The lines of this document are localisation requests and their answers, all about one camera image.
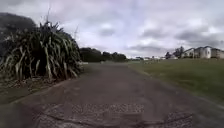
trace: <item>shrub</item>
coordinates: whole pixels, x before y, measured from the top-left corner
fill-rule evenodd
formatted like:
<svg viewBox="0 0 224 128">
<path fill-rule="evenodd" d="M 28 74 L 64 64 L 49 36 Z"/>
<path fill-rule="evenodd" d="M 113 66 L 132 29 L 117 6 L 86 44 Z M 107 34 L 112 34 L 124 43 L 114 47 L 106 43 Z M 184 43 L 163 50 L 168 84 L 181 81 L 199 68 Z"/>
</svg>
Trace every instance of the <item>shrub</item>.
<svg viewBox="0 0 224 128">
<path fill-rule="evenodd" d="M 9 42 L 15 48 L 3 58 L 8 77 L 19 80 L 48 75 L 49 79 L 76 77 L 80 71 L 79 47 L 58 24 L 46 22 L 29 31 L 19 31 Z"/>
</svg>

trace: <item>paved path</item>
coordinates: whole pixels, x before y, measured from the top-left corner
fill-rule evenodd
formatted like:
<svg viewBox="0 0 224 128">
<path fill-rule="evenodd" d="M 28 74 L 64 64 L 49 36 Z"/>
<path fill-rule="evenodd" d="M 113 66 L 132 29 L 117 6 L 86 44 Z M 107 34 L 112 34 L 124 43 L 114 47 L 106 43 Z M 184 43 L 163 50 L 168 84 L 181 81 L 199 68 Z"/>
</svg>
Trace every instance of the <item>paved path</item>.
<svg viewBox="0 0 224 128">
<path fill-rule="evenodd" d="M 125 65 L 93 64 L 79 79 L 2 106 L 0 127 L 223 128 L 220 111 Z"/>
</svg>

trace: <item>building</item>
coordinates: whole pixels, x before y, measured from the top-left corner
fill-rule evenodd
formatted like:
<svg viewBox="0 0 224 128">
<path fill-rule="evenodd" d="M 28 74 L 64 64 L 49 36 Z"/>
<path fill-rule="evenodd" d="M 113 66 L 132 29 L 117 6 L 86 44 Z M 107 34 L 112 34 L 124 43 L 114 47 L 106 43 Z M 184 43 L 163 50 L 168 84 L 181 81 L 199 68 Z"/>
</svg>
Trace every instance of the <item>building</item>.
<svg viewBox="0 0 224 128">
<path fill-rule="evenodd" d="M 173 54 L 172 54 L 172 55 L 170 56 L 170 58 L 169 58 L 169 59 L 176 60 L 176 59 L 178 59 L 178 58 L 177 58 L 175 55 L 173 55 Z"/>
<path fill-rule="evenodd" d="M 146 61 L 146 60 L 150 60 L 150 58 L 149 58 L 149 57 L 144 57 L 143 59 L 144 59 L 145 61 Z"/>
<path fill-rule="evenodd" d="M 188 49 L 186 51 L 184 51 L 184 53 L 181 55 L 182 58 L 189 58 L 189 57 L 194 57 L 194 48 Z"/>
<path fill-rule="evenodd" d="M 191 48 L 181 55 L 182 58 L 220 58 L 224 59 L 224 51 L 210 46 Z"/>
</svg>

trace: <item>cloud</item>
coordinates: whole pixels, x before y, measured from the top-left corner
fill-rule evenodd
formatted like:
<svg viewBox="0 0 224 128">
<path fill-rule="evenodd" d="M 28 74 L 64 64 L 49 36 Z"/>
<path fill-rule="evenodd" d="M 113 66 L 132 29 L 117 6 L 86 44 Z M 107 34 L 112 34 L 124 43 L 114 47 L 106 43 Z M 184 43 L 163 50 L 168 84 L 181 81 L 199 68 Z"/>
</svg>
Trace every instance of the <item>cloud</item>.
<svg viewBox="0 0 224 128">
<path fill-rule="evenodd" d="M 0 11 L 39 23 L 51 5 L 49 19 L 72 35 L 78 27 L 80 46 L 157 56 L 181 45 L 224 48 L 223 4 L 223 0 L 1 0 Z"/>
<path fill-rule="evenodd" d="M 173 50 L 169 48 L 163 48 L 160 46 L 151 46 L 151 45 L 136 45 L 136 46 L 130 47 L 130 49 L 137 50 L 137 51 L 153 51 L 153 52 L 166 52 L 166 51 Z"/>
<path fill-rule="evenodd" d="M 198 28 L 189 28 L 178 33 L 175 37 L 178 40 L 188 42 L 192 47 L 212 46 L 219 47 L 222 45 L 224 33 L 212 26 L 201 26 Z"/>
<path fill-rule="evenodd" d="M 115 30 L 111 24 L 102 24 L 100 28 L 100 36 L 112 36 L 115 33 Z"/>
<path fill-rule="evenodd" d="M 153 38 L 161 38 L 166 36 L 166 34 L 163 32 L 162 29 L 148 29 L 145 30 L 142 34 L 141 34 L 141 38 L 147 38 L 147 37 L 153 37 Z"/>
</svg>

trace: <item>grass verge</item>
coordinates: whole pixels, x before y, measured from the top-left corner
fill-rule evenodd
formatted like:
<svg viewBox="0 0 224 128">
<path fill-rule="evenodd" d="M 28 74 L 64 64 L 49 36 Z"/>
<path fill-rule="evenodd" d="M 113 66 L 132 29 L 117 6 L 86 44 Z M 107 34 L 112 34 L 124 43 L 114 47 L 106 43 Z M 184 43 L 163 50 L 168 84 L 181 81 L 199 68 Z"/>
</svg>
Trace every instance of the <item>grass verge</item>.
<svg viewBox="0 0 224 128">
<path fill-rule="evenodd" d="M 224 101 L 224 60 L 181 59 L 154 63 L 132 63 L 131 67 L 196 94 Z"/>
<path fill-rule="evenodd" d="M 59 81 L 49 82 L 47 78 L 32 78 L 22 82 L 0 80 L 0 105 L 48 88 Z"/>
</svg>

